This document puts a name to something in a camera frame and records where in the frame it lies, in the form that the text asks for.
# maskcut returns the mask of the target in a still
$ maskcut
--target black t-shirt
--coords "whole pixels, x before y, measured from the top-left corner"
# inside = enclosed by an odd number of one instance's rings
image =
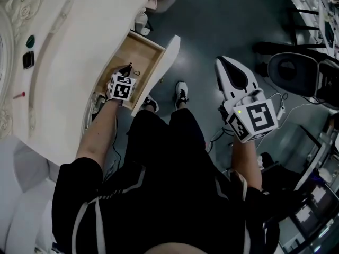
[[[189,244],[208,254],[243,253],[245,227],[251,248],[255,240],[260,251],[261,193],[249,188],[243,202],[236,192],[205,152],[190,159],[165,159],[153,167],[128,163],[105,182],[94,160],[80,158],[60,168],[53,234],[70,253],[80,207],[99,197],[106,253],[145,253],[168,242]],[[97,253],[95,203],[79,224],[76,250]]]

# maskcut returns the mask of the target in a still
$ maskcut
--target white cube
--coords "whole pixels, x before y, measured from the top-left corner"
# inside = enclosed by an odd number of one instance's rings
[[[108,84],[108,98],[128,101],[134,91],[136,80],[129,77],[113,74]]]
[[[261,138],[278,127],[270,99],[235,106],[226,121],[241,143]]]

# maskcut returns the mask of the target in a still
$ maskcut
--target green object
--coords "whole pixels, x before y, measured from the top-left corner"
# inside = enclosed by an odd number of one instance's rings
[[[33,35],[30,35],[26,42],[27,48],[32,48],[35,44],[35,37]]]

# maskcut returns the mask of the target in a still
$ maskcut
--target red object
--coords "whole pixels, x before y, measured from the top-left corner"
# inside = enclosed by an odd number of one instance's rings
[[[24,96],[26,96],[25,91],[23,93],[21,93],[21,94],[18,94],[16,96],[14,96],[13,99],[17,99],[17,98],[24,97]]]

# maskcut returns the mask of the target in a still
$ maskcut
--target open drawer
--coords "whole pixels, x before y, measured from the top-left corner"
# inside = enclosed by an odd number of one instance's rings
[[[140,74],[136,75],[131,72],[129,77],[136,79],[137,82],[130,101],[125,101],[123,105],[131,109],[131,115],[135,116],[149,92],[173,64],[179,48],[180,38],[178,36],[175,36],[167,48],[164,48],[130,31],[104,70],[95,87],[95,92],[104,95],[106,84],[113,71],[131,62],[134,70],[140,72]]]

